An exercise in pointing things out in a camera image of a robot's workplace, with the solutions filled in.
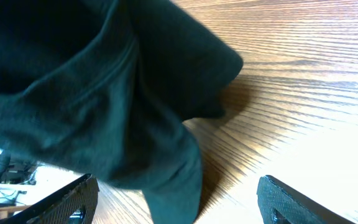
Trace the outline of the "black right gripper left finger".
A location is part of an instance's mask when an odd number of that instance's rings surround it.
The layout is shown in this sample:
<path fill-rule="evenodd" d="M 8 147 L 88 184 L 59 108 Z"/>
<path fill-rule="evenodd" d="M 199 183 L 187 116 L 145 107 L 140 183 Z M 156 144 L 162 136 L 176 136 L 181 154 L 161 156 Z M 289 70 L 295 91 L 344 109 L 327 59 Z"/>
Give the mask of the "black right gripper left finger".
<path fill-rule="evenodd" d="M 18 214 L 0 207 L 0 224 L 92 224 L 98 193 L 96 178 L 85 174 Z"/>

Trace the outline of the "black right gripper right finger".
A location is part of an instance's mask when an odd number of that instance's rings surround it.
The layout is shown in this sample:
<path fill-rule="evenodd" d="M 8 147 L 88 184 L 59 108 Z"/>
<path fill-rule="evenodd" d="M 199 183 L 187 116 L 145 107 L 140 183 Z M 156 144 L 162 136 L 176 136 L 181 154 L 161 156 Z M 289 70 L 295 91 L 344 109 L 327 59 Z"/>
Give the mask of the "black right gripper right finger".
<path fill-rule="evenodd" d="M 271 175 L 259 179 L 257 203 L 264 224 L 354 224 Z"/>

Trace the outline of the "black t-shirt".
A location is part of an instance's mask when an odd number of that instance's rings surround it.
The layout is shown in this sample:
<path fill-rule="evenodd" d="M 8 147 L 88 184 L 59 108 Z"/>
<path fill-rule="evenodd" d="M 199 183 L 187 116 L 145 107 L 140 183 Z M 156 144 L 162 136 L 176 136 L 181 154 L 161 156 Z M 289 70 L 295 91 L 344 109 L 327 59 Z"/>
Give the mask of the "black t-shirt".
<path fill-rule="evenodd" d="M 192 118 L 218 118 L 241 56 L 166 0 L 0 1 L 0 148 L 141 190 L 155 223 L 193 223 Z"/>

